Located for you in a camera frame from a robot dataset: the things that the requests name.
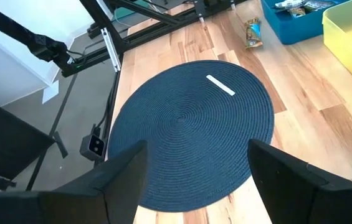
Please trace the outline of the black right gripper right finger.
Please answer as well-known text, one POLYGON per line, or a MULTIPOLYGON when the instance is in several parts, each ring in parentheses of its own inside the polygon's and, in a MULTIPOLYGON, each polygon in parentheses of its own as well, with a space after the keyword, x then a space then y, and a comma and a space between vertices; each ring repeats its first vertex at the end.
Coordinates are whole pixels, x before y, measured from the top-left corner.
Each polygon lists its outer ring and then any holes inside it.
POLYGON ((352 224, 352 181, 249 141, 255 186, 272 224, 352 224))

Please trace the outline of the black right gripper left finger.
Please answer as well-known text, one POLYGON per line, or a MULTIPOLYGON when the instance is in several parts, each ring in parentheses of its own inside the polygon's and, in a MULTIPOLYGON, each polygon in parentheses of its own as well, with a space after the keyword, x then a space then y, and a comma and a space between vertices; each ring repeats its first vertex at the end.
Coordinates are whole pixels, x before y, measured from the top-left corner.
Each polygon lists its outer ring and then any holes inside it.
POLYGON ((133 224, 147 166, 147 142, 138 141, 75 180, 41 193, 43 224, 133 224))

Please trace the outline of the green brown granola bar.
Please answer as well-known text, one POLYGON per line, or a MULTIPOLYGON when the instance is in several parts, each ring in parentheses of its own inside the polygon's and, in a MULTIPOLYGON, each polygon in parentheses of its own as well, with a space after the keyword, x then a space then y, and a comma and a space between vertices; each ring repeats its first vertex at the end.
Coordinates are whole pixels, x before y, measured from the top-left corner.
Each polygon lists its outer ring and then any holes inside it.
POLYGON ((294 18, 298 18, 298 17, 302 17, 306 15, 305 12, 305 8, 304 7, 294 7, 294 8, 290 8, 288 10, 288 12, 290 13, 290 15, 294 18))
POLYGON ((262 45, 262 38, 260 33, 260 20, 258 17, 248 20, 245 25, 246 47, 259 47, 262 45))

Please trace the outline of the silver blue granola bar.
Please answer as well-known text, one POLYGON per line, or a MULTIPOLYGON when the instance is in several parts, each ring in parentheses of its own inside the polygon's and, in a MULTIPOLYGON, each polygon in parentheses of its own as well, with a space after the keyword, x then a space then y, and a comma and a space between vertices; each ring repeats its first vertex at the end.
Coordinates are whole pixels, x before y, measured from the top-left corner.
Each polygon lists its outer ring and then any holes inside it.
POLYGON ((291 9, 294 7, 300 7, 307 0, 284 0, 274 4, 274 7, 277 9, 291 9))

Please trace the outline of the round dark blue woven placemat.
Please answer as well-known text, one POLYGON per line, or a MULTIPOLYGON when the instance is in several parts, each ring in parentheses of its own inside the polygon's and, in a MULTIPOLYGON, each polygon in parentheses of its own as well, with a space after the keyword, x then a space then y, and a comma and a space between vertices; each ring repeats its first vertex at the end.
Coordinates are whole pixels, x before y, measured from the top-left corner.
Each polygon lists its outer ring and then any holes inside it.
POLYGON ((195 210, 228 196, 250 177, 248 142, 271 142, 274 114, 264 85, 245 68, 220 60, 183 63, 150 78, 127 99, 112 126, 108 155, 146 141, 140 205, 161 212, 195 210))

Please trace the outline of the black furniture panel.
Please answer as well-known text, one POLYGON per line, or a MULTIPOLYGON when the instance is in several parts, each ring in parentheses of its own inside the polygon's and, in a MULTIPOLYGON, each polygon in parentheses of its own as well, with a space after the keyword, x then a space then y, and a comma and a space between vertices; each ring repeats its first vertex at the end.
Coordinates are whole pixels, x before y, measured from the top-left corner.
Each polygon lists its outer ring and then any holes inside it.
POLYGON ((0 190, 55 143, 54 138, 0 107, 0 190))

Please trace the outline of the white placemat label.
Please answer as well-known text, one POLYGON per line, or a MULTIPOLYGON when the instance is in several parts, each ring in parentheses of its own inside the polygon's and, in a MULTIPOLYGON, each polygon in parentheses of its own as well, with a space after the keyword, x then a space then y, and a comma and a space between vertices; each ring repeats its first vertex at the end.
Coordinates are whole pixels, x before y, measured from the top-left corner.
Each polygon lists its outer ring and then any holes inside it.
POLYGON ((214 78, 212 75, 207 75, 206 78, 213 82, 216 86, 218 86, 220 89, 222 89, 224 92, 229 94, 230 96, 234 96, 235 92, 231 90, 228 86, 220 82, 218 79, 214 78))

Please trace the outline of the blue plastic bin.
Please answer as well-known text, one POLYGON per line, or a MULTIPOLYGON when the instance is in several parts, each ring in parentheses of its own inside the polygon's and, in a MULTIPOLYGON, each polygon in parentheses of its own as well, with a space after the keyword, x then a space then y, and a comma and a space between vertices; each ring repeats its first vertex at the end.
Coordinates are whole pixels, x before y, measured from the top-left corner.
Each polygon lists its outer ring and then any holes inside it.
MULTIPOLYGON (((260 0, 264 16, 284 45, 295 44, 297 42, 316 37, 323 33, 323 13, 326 9, 315 12, 306 12, 305 16, 294 18, 288 12, 289 9, 277 9, 275 3, 284 0, 260 0)), ((347 0, 331 0, 336 5, 347 0)))

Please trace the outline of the white panel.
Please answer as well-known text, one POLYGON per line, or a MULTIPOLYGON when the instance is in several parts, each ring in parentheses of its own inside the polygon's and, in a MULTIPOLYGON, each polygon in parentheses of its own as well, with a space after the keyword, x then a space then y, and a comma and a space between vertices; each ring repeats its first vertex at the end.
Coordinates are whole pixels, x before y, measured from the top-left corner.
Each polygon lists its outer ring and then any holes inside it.
MULTIPOLYGON (((0 0, 0 12, 66 45, 93 22, 78 0, 0 0)), ((51 86, 58 70, 0 32, 0 106, 51 86)))

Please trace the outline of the silver mounting bracket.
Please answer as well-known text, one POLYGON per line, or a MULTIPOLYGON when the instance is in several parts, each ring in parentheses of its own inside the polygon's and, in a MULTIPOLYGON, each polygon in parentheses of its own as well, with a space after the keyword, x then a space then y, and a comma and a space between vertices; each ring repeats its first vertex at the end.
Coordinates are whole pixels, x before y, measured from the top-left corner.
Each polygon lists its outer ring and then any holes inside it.
POLYGON ((112 62, 113 68, 116 72, 120 72, 121 71, 121 63, 120 63, 117 51, 115 49, 115 45, 112 41, 112 38, 106 28, 102 28, 101 33, 102 33, 108 54, 110 56, 110 60, 112 62))

